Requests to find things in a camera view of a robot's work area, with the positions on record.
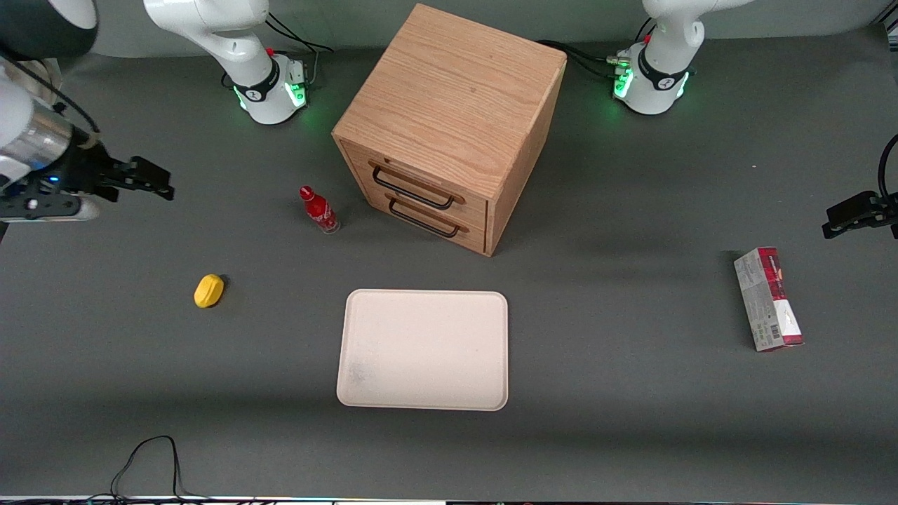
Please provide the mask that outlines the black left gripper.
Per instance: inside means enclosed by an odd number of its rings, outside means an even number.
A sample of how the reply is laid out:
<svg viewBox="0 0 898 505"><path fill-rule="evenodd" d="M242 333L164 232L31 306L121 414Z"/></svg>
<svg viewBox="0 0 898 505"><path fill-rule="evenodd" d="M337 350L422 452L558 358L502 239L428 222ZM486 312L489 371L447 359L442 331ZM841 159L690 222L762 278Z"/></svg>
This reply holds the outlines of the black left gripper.
<svg viewBox="0 0 898 505"><path fill-rule="evenodd" d="M827 218L827 222L822 225L822 234L827 240L869 226L889 227L892 237L898 239L895 193L885 196L879 196L874 191L857 193L828 208Z"/></svg>

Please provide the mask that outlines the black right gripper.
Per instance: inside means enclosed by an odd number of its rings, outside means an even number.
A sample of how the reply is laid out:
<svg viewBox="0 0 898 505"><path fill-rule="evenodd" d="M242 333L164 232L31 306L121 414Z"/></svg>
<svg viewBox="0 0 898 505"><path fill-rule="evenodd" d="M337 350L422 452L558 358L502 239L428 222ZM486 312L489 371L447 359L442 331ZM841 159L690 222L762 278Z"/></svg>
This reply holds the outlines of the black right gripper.
<svg viewBox="0 0 898 505"><path fill-rule="evenodd" d="M144 191L173 201L175 189L170 186L167 170L140 156L133 156L129 165L130 176L128 164L110 156L102 144L87 149L68 147L51 164L51 175L58 177L55 185L61 191L92 195L112 203L119 200L121 191Z"/></svg>

